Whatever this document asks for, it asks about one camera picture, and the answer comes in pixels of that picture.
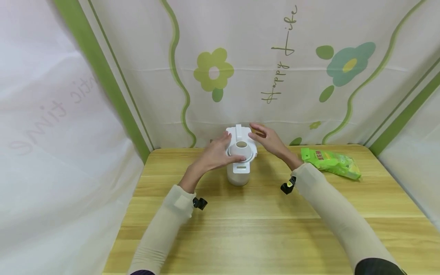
table surface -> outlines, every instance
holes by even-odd
[[[324,173],[374,229],[408,274],[440,274],[440,234],[376,157],[361,145],[310,146],[356,161],[360,182]],[[301,147],[290,147],[299,153]],[[159,149],[149,155],[104,275],[126,273],[142,235],[202,149]],[[337,239],[311,206],[280,185],[288,167],[258,148],[249,182],[231,185],[226,169],[205,174],[196,189],[208,201],[182,226],[162,274],[352,274]]]

arm sleeve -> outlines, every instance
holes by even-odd
[[[195,193],[189,194],[180,186],[174,185],[171,188],[147,230],[145,230],[128,274],[145,270],[159,275],[180,226],[191,218],[195,196]]]
[[[292,172],[299,193],[321,216],[347,253],[352,270],[363,259],[380,258],[397,265],[367,221],[312,164]]]

white appliance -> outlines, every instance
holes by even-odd
[[[257,156],[255,142],[248,136],[251,132],[249,127],[242,127],[237,124],[235,127],[226,128],[232,134],[231,143],[226,148],[228,156],[245,156],[242,162],[231,163],[227,166],[227,178],[235,186],[243,186],[249,181],[250,163]]]

circular opening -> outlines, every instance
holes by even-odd
[[[247,146],[247,143],[245,141],[238,141],[236,143],[237,147],[239,148],[245,148]]]

yellow flower center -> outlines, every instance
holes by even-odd
[[[344,65],[344,67],[342,68],[342,71],[343,71],[344,73],[351,71],[351,70],[354,68],[354,66],[356,66],[356,63],[357,63],[357,59],[356,59],[356,58],[353,58],[352,60],[348,61],[348,62]]]

